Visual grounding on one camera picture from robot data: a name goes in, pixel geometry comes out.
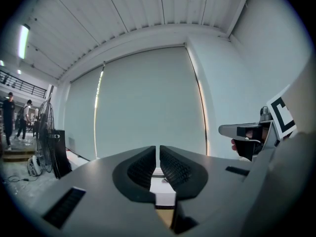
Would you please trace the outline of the wooden step platform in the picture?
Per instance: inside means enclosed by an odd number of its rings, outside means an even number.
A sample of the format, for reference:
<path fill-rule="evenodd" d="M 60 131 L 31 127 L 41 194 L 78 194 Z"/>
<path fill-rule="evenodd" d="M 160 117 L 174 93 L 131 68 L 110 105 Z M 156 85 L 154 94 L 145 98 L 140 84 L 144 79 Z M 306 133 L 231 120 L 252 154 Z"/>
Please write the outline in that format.
<path fill-rule="evenodd" d="M 12 149 L 11 151 L 5 150 L 1 158 L 4 162 L 25 162 L 33 155 L 35 155 L 35 151 L 32 149 Z"/>

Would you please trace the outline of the black framed nature picture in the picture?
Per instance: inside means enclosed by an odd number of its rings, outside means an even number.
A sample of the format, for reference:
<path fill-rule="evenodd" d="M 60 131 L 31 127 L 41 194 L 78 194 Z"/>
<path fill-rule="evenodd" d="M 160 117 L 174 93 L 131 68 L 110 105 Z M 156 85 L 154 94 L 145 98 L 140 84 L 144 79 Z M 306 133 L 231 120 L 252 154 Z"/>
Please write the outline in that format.
<path fill-rule="evenodd" d="M 152 174 L 150 192 L 156 195 L 157 208 L 174 208 L 176 193 L 167 181 L 160 167 L 156 167 Z"/>

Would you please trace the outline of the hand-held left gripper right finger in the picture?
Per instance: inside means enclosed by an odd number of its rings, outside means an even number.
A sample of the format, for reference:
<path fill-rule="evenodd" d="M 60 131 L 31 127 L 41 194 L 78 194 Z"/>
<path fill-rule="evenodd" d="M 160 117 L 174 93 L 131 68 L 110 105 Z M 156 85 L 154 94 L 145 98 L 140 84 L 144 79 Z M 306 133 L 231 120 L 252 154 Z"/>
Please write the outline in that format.
<path fill-rule="evenodd" d="M 163 227 L 159 237 L 246 237 L 256 163 L 171 146 L 161 146 L 159 157 L 176 192 L 171 228 Z"/>

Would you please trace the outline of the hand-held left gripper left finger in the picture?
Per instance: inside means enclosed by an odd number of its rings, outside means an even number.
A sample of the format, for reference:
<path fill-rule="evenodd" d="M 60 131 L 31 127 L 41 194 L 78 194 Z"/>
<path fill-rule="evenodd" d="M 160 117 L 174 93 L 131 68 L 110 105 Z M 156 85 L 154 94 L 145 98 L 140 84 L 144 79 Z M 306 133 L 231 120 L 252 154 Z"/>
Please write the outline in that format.
<path fill-rule="evenodd" d="M 173 237 L 150 192 L 156 149 L 147 146 L 90 161 L 39 198 L 49 237 Z"/>

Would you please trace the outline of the small white floor appliance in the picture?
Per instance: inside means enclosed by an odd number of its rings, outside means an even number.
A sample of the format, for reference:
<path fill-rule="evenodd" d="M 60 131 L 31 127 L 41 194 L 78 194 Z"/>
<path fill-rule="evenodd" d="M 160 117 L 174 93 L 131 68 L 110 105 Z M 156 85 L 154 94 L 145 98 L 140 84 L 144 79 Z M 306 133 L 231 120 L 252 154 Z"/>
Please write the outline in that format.
<path fill-rule="evenodd" d="M 27 170 L 30 176 L 38 177 L 41 175 L 42 169 L 37 156 L 33 155 L 28 159 Z"/>

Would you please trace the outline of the wide grey roller blind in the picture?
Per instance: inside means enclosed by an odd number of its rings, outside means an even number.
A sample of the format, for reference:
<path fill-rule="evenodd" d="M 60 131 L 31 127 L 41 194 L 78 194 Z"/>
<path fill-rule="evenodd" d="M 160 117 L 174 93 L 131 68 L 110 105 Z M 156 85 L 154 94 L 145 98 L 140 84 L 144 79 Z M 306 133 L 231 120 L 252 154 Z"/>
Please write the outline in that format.
<path fill-rule="evenodd" d="M 185 48 L 145 51 L 109 63 L 98 97 L 98 157 L 161 145 L 205 154 L 198 84 Z"/>

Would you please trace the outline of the black standing fan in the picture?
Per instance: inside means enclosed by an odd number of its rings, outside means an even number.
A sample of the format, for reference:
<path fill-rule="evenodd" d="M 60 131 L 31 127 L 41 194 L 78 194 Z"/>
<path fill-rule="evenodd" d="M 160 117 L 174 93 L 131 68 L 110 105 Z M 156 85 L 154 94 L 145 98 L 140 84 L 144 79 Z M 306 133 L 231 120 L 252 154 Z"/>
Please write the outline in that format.
<path fill-rule="evenodd" d="M 56 164 L 55 142 L 53 107 L 50 100 L 46 100 L 37 115 L 36 156 L 40 167 L 48 173 L 53 171 Z"/>

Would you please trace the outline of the black mezzanine railing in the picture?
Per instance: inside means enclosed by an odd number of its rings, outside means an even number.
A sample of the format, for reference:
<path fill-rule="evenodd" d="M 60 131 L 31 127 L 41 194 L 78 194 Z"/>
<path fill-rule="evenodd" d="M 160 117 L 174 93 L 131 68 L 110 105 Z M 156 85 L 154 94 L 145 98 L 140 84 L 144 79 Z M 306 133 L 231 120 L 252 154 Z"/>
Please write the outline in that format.
<path fill-rule="evenodd" d="M 0 84 L 23 91 L 36 97 L 45 98 L 47 90 L 24 80 L 18 79 L 11 74 L 0 70 Z"/>

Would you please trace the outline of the oval wooden table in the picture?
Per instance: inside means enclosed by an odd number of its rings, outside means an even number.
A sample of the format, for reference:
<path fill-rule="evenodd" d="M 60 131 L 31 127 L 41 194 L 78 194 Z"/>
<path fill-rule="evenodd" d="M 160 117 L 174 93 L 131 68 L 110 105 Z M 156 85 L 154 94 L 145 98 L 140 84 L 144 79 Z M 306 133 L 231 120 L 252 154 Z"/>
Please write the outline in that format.
<path fill-rule="evenodd" d="M 170 228 L 173 221 L 174 206 L 156 206 L 155 210 L 166 227 Z"/>

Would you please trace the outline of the black upright panel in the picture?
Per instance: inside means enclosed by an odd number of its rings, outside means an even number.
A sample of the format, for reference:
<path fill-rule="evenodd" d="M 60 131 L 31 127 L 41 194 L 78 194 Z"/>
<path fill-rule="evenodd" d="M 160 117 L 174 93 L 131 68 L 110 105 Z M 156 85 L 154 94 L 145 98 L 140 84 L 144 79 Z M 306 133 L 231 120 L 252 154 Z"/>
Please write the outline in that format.
<path fill-rule="evenodd" d="M 54 164 L 53 172 L 57 179 L 72 172 L 71 164 L 66 154 L 65 131 L 55 129 L 53 131 Z"/>

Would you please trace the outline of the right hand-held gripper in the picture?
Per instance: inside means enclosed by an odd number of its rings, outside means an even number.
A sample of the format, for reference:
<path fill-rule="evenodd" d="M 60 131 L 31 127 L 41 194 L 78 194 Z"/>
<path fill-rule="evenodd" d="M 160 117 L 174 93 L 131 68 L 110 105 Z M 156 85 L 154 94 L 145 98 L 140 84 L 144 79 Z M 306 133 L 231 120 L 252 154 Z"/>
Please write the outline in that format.
<path fill-rule="evenodd" d="M 281 142 L 269 163 L 265 181 L 244 223 L 234 237 L 299 237 L 313 228 L 316 209 L 316 55 L 285 92 L 283 100 L 297 125 L 297 134 Z M 271 122 L 221 125 L 221 135 L 264 143 Z"/>

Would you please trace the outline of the narrow grey roller blind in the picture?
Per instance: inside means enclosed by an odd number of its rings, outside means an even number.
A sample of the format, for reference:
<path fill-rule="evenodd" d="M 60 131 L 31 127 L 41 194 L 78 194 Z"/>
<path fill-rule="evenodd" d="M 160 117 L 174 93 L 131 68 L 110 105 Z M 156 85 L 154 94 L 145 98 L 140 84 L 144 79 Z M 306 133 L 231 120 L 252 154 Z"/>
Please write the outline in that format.
<path fill-rule="evenodd" d="M 87 159 L 95 159 L 94 110 L 102 67 L 90 71 L 70 84 L 65 106 L 66 147 Z"/>

